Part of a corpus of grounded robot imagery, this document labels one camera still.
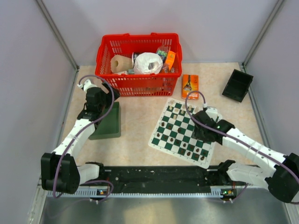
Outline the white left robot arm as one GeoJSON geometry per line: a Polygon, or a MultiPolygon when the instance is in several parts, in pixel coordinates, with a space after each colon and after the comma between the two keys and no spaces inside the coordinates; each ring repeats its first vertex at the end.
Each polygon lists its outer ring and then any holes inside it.
{"type": "Polygon", "coordinates": [[[105,182],[106,174],[101,171],[101,163],[88,162],[83,166],[77,166],[75,161],[85,142],[110,113],[115,100],[120,97],[117,89],[105,79],[100,80],[108,92],[93,84],[90,75],[79,80],[78,87],[85,93],[83,109],[62,143],[51,153],[44,153],[41,157],[42,188],[51,191],[54,198],[62,196],[63,193],[74,194],[81,184],[93,182],[101,185],[105,182]]]}

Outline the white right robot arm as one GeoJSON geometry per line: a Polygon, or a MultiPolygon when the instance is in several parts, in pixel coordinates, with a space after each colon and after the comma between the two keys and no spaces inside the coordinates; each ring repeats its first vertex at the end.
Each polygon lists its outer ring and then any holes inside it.
{"type": "Polygon", "coordinates": [[[234,149],[254,162],[254,167],[235,161],[226,161],[221,166],[218,179],[228,185],[232,181],[250,183],[267,189],[276,199],[298,204],[299,157],[295,153],[285,155],[272,150],[243,134],[230,122],[214,121],[205,110],[191,116],[195,124],[194,135],[199,140],[217,142],[234,149]]]}

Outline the green white chess mat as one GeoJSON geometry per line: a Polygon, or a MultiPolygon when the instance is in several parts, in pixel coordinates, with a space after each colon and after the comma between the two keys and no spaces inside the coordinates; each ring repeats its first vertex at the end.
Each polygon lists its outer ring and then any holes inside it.
{"type": "Polygon", "coordinates": [[[209,168],[215,143],[204,143],[192,137],[194,122],[189,112],[194,115],[203,108],[188,104],[184,101],[169,98],[162,110],[161,116],[152,132],[148,145],[161,152],[182,159],[201,168],[209,168]]]}

